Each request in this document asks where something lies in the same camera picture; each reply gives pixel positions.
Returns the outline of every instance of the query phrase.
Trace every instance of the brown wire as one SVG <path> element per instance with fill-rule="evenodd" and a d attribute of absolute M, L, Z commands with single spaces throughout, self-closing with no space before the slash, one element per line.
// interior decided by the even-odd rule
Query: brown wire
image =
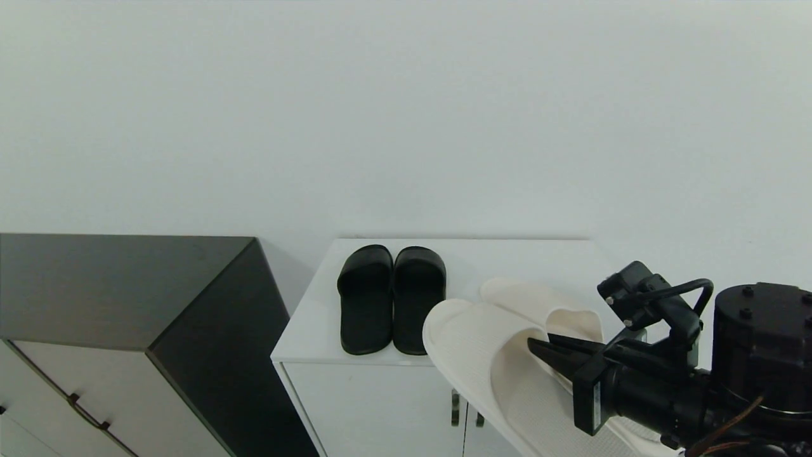
<path fill-rule="evenodd" d="M 743 446 L 744 444 L 748 444 L 747 442 L 729 442 L 719 444 L 717 446 L 713 446 L 713 443 L 719 439 L 725 432 L 727 432 L 733 425 L 738 424 L 739 422 L 743 421 L 745 417 L 749 416 L 751 412 L 753 412 L 761 402 L 764 401 L 764 397 L 759 395 L 751 404 L 748 406 L 744 411 L 737 414 L 735 417 L 730 419 L 729 421 L 725 422 L 724 425 L 719 427 L 718 429 L 714 430 L 713 432 L 708 433 L 703 439 L 697 441 L 693 444 L 693 446 L 685 452 L 685 457 L 699 457 L 700 455 L 708 454 L 710 452 L 715 452 L 717 450 L 729 449 L 730 447 L 738 447 Z M 733 443 L 744 443 L 738 444 L 736 446 L 724 447 L 722 449 L 714 449 L 718 446 L 726 446 L 731 445 Z"/>
<path fill-rule="evenodd" d="M 727 450 L 727 449 L 732 449 L 734 447 L 747 446 L 748 444 L 750 444 L 750 443 L 747 442 L 747 441 L 734 441 L 734 442 L 725 442 L 725 443 L 722 443 L 722 444 L 716 444 L 716 445 L 713 445 L 713 446 L 705 449 L 705 454 L 710 455 L 710 454 L 713 454 L 714 452 L 717 452 L 719 450 Z"/>

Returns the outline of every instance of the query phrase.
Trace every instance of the slide sandal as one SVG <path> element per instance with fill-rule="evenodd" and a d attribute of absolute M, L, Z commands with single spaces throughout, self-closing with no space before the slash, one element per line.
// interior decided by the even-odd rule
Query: slide sandal
<path fill-rule="evenodd" d="M 385 246 L 353 252 L 339 274 L 341 347 L 348 354 L 378 352 L 392 341 L 392 255 Z"/>
<path fill-rule="evenodd" d="M 515 279 L 494 278 L 480 287 L 479 294 L 489 304 L 541 324 L 548 333 L 605 342 L 598 314 L 590 310 L 579 310 L 580 307 L 573 300 L 550 287 Z M 567 391 L 572 392 L 570 380 L 557 372 L 555 378 Z M 632 446 L 649 446 L 640 443 L 639 439 L 661 446 L 658 433 L 624 417 L 612 417 L 604 427 L 620 435 Z M 676 453 L 665 446 L 662 448 L 663 455 Z"/>
<path fill-rule="evenodd" d="M 423 322 L 446 299 L 446 267 L 431 249 L 411 246 L 395 261 L 395 329 L 392 339 L 404 354 L 425 355 Z"/>
<path fill-rule="evenodd" d="M 543 326 L 516 313 L 456 299 L 438 304 L 423 327 L 434 366 L 522 455 L 664 455 L 662 445 L 632 446 L 608 428 L 595 437 L 577 429 L 572 395 L 530 354 L 528 337 L 548 341 Z"/>

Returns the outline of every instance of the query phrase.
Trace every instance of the white slipper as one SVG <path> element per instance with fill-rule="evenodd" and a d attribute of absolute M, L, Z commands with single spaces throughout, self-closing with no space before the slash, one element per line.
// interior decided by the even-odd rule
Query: white slipper
<path fill-rule="evenodd" d="M 540 324 L 548 333 L 606 342 L 597 313 L 583 310 L 569 297 L 547 286 L 509 278 L 494 278 L 480 287 L 479 294 L 485 302 Z M 558 373 L 555 378 L 567 391 L 572 392 L 572 383 L 569 380 Z M 613 417 L 604 426 L 635 448 L 650 447 L 648 443 L 640 442 L 642 439 L 661 448 L 657 455 L 676 454 L 676 451 L 660 444 L 659 434 L 637 422 L 624 417 Z"/>
<path fill-rule="evenodd" d="M 634 446 L 609 428 L 595 437 L 577 429 L 572 395 L 530 354 L 528 337 L 548 340 L 515 312 L 455 299 L 435 306 L 423 326 L 434 366 L 525 457 L 663 455 L 664 446 Z"/>

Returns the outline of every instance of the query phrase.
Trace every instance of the cabinet door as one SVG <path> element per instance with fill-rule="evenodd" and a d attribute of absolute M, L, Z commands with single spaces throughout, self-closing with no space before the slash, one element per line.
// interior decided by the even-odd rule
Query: cabinet door
<path fill-rule="evenodd" d="M 464 409 L 434 367 L 284 363 L 329 457 L 460 457 Z"/>
<path fill-rule="evenodd" d="M 137 455 L 227 457 L 158 369 L 141 352 L 44 343 L 17 346 Z"/>
<path fill-rule="evenodd" d="M 471 404 L 467 416 L 464 457 L 521 457 L 519 451 Z"/>
<path fill-rule="evenodd" d="M 59 457 L 59 454 L 48 445 L 5 415 L 0 416 L 0 455 L 2 457 Z"/>
<path fill-rule="evenodd" d="M 3 342 L 0 367 L 0 404 L 7 408 L 2 415 L 4 421 L 13 420 L 62 457 L 127 457 Z"/>

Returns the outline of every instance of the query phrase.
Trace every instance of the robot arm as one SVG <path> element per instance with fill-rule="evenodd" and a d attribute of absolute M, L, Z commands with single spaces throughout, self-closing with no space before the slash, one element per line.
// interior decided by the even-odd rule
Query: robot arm
<path fill-rule="evenodd" d="M 702 288 L 691 308 L 681 297 Z M 716 297 L 713 365 L 697 369 L 713 284 L 670 286 L 633 262 L 598 286 L 626 329 L 607 344 L 550 335 L 528 348 L 572 381 L 575 425 L 595 435 L 612 416 L 655 430 L 686 457 L 812 456 L 812 294 L 758 283 Z M 668 337 L 648 344 L 665 320 Z"/>

